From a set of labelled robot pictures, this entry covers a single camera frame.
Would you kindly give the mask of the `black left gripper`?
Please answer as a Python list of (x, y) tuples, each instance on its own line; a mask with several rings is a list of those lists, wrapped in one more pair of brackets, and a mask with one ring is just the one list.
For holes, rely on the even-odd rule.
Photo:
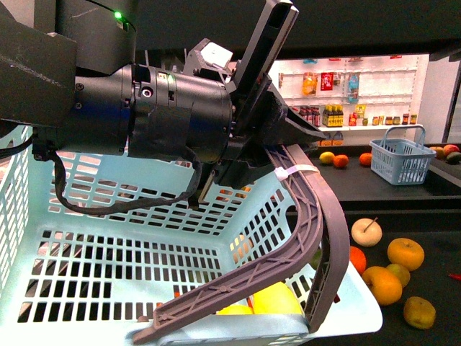
[(299, 11), (291, 1), (266, 1), (243, 57), (225, 85), (232, 101), (228, 141), (219, 159), (205, 164), (198, 188), (189, 197), (197, 209), (212, 183), (240, 189), (267, 174), (270, 163), (257, 138), (265, 123), (261, 113), (266, 96), (266, 145), (314, 143), (325, 134), (283, 100), (269, 70), (285, 43)]

